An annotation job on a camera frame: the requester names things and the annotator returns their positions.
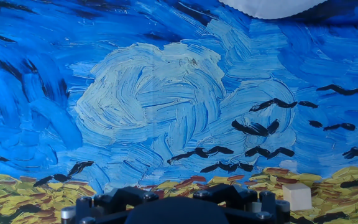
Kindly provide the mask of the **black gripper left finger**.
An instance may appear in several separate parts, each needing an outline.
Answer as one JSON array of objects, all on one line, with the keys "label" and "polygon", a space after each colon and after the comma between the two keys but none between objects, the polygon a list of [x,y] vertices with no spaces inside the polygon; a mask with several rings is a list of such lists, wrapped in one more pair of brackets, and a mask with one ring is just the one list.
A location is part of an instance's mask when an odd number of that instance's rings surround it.
[{"label": "black gripper left finger", "polygon": [[128,205],[136,207],[158,199],[155,192],[137,187],[114,189],[110,193],[76,199],[74,205],[61,209],[60,221],[61,224],[101,223],[105,218],[107,222],[124,223]]}]

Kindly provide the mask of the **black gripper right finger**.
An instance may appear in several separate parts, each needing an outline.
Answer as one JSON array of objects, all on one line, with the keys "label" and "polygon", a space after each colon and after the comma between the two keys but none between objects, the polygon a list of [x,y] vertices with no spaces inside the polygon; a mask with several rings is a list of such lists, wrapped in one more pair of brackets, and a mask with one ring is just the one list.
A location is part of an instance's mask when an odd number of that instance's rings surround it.
[{"label": "black gripper right finger", "polygon": [[258,193],[236,185],[218,184],[197,190],[193,198],[216,206],[216,212],[205,212],[211,223],[290,224],[290,203],[277,200],[270,191]]}]

